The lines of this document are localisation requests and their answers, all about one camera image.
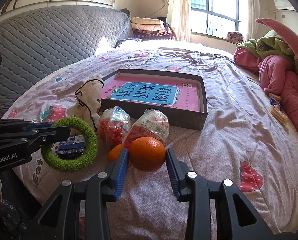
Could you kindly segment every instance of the metal bolt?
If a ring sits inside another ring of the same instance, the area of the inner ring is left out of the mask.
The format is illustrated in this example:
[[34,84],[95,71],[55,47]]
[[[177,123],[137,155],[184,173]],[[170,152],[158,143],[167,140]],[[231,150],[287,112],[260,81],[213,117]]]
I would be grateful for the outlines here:
[[69,179],[65,179],[64,181],[62,181],[62,185],[63,186],[69,186],[71,184],[71,181]]
[[195,178],[195,177],[197,177],[197,173],[195,173],[194,171],[188,172],[187,175],[188,175],[189,178]]
[[103,179],[103,178],[105,178],[106,176],[108,176],[108,174],[106,173],[106,172],[100,172],[99,174],[98,174],[98,177],[100,178],[100,179]]
[[225,179],[225,180],[224,180],[224,184],[225,184],[226,186],[230,187],[230,186],[232,186],[233,182],[232,182],[231,179]]

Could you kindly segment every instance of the orange fruit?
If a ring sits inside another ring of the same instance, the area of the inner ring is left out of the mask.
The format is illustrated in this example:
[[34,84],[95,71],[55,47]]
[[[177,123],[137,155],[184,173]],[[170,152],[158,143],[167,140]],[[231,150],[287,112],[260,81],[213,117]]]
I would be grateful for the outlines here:
[[108,153],[108,156],[107,156],[107,160],[108,162],[115,162],[119,155],[120,155],[120,152],[121,152],[121,149],[123,148],[123,144],[118,144],[117,146],[115,146],[109,153]]
[[166,150],[159,140],[140,137],[130,145],[129,159],[140,171],[157,171],[166,160]]

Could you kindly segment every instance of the green ring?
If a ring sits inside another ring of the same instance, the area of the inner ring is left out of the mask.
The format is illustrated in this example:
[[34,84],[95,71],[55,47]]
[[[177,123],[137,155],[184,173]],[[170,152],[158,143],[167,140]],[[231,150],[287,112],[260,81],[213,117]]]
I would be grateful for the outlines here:
[[74,128],[81,132],[85,139],[85,153],[74,160],[62,160],[52,153],[52,144],[46,144],[41,146],[42,157],[45,162],[54,169],[62,172],[72,172],[85,168],[90,165],[98,150],[97,137],[84,120],[76,117],[63,118],[60,121],[55,122],[52,126],[66,126],[68,128]]

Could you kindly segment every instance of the gray quilted headboard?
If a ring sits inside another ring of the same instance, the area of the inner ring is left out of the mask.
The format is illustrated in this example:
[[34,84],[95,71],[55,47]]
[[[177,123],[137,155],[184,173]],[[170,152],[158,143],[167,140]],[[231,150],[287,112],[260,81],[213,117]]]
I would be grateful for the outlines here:
[[126,39],[130,14],[87,5],[28,11],[0,23],[0,118],[16,99],[52,72],[94,54],[102,37]]

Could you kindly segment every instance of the barcode label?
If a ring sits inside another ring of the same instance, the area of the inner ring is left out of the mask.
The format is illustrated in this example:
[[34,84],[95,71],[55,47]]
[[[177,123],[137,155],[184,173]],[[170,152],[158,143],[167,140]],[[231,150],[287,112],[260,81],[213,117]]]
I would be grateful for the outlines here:
[[164,128],[163,126],[161,126],[157,122],[146,120],[146,121],[142,122],[142,126],[154,133],[158,133],[158,134],[162,134],[162,135],[167,134],[167,129]]
[[76,135],[74,138],[74,143],[85,142],[83,135]]

